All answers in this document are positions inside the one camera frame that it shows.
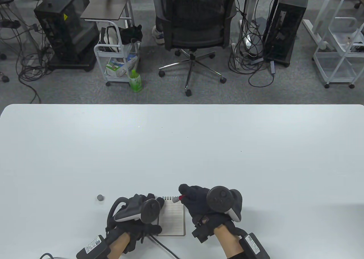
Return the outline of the person's right hand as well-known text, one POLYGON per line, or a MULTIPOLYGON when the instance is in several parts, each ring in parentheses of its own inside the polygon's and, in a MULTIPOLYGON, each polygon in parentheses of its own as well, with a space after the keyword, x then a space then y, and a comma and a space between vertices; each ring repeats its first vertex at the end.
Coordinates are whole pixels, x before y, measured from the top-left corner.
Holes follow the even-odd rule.
POLYGON ((207 241, 221 225, 235 236, 246 235, 243 229, 235 226, 241 221, 243 200, 238 190, 229 190, 224 186, 208 189, 182 184, 179 192, 179 200, 187 208, 195 226, 192 235, 200 242, 207 241))

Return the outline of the person's left hand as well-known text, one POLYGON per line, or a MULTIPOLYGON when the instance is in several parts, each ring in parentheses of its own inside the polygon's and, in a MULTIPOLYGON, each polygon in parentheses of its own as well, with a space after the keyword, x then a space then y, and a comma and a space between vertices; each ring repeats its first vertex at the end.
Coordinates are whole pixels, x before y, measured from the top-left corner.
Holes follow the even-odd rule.
POLYGON ((159 235, 162 227, 153 224, 159 218, 165 199, 154 194, 135 194, 131 198, 120 197, 113 203, 107 217, 106 238, 111 245, 124 233, 129 234, 130 242, 123 253, 134 251, 137 241, 146 236, 159 235))

